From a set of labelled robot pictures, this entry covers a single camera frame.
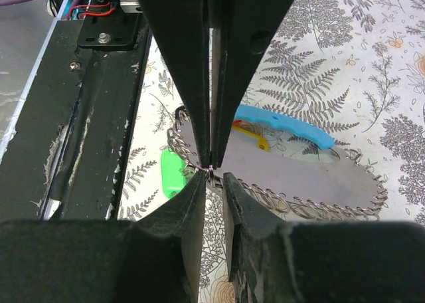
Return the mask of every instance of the red wire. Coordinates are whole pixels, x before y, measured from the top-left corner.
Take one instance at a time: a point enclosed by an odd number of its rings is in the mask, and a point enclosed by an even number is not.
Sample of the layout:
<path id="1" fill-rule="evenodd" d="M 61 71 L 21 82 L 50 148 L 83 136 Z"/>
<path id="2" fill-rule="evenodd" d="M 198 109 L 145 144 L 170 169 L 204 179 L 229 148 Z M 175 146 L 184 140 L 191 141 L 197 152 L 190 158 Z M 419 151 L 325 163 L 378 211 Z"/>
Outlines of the red wire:
<path id="1" fill-rule="evenodd" d="M 103 4 L 103 5 L 77 5 L 77 6 L 73 6 L 71 7 L 70 11 L 69 11 L 69 19 L 72 18 L 72 14 L 74 13 L 74 10 L 79 9 L 79 8 L 92 8 L 92 7 L 107 7 L 111 5 L 111 3 L 108 4 Z"/>
<path id="2" fill-rule="evenodd" d="M 84 15 L 84 16 L 95 16 L 95 17 L 103 17 L 103 16 L 108 16 L 111 15 L 112 12 L 115 11 L 115 9 L 110 9 L 109 11 L 105 12 L 105 13 L 91 13 L 91 12 L 84 12 L 81 13 L 80 15 Z"/>

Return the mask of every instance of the gray floor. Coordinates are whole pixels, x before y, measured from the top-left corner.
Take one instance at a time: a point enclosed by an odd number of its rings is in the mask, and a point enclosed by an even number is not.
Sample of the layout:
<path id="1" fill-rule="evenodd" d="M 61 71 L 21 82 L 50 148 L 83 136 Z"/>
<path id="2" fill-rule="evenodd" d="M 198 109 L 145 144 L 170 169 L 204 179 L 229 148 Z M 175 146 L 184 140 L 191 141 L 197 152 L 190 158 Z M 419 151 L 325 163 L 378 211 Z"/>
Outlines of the gray floor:
<path id="1" fill-rule="evenodd" d="M 45 3 L 0 7 L 0 141 L 53 20 Z"/>

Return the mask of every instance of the screw head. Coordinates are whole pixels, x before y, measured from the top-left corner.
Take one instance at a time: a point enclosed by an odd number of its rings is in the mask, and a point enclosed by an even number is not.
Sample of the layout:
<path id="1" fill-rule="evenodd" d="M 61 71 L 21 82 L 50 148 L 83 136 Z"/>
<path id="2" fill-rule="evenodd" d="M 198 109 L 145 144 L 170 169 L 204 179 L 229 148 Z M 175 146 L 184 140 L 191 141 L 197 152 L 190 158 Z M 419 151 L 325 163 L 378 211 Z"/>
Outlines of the screw head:
<path id="1" fill-rule="evenodd" d="M 81 64 L 79 62 L 71 62 L 69 64 L 69 69 L 71 70 L 71 72 L 73 72 L 74 70 L 77 70 L 81 67 Z"/>
<path id="2" fill-rule="evenodd" d="M 111 41 L 111 35 L 106 33 L 100 33 L 98 41 L 101 44 L 106 44 Z"/>

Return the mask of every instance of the hole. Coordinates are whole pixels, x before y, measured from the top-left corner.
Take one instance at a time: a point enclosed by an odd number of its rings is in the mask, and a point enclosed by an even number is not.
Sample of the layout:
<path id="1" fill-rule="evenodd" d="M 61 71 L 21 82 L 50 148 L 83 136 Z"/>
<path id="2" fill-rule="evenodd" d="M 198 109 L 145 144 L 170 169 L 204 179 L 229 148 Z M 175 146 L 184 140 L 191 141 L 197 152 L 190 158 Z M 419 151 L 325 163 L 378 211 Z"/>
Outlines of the hole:
<path id="1" fill-rule="evenodd" d="M 268 31 L 258 31 L 251 36 L 249 49 L 254 55 L 263 54 L 270 44 L 270 33 Z"/>

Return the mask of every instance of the chain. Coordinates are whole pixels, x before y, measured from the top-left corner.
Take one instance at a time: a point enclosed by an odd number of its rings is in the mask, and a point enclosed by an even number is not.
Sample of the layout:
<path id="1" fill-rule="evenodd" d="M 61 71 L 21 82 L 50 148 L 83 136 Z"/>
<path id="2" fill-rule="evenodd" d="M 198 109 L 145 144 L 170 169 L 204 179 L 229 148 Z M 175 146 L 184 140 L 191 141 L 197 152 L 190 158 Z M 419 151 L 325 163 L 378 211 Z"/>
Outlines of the chain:
<path id="1" fill-rule="evenodd" d="M 179 118 L 175 120 L 174 126 L 167 130 L 167 143 L 170 149 L 185 162 L 183 173 L 190 176 L 200 169 L 189 160 L 189 155 L 196 155 L 196 152 L 189 149 L 190 145 L 185 143 L 180 135 L 181 125 L 188 121 L 187 113 L 183 110 L 180 111 Z M 347 158 L 354 161 L 356 166 L 364 167 L 366 172 L 372 173 L 371 166 L 360 164 L 363 156 L 361 153 L 353 149 L 348 149 L 346 152 Z M 222 193 L 223 179 L 214 176 L 210 169 L 207 171 L 210 174 L 208 176 L 209 188 L 214 192 Z M 323 202 L 315 203 L 310 199 L 303 201 L 299 197 L 294 197 L 297 202 L 292 202 L 287 200 L 285 193 L 275 193 L 270 189 L 262 189 L 255 183 L 249 185 L 243 179 L 238 180 L 247 193 L 276 215 L 285 215 L 292 212 L 303 219 L 315 221 L 369 221 L 379 220 L 378 213 L 388 199 L 388 191 L 383 187 L 384 181 L 381 176 L 377 175 L 372 177 L 372 179 L 379 183 L 378 186 L 381 190 L 377 192 L 377 195 L 373 196 L 371 207 L 367 208 L 327 205 Z"/>

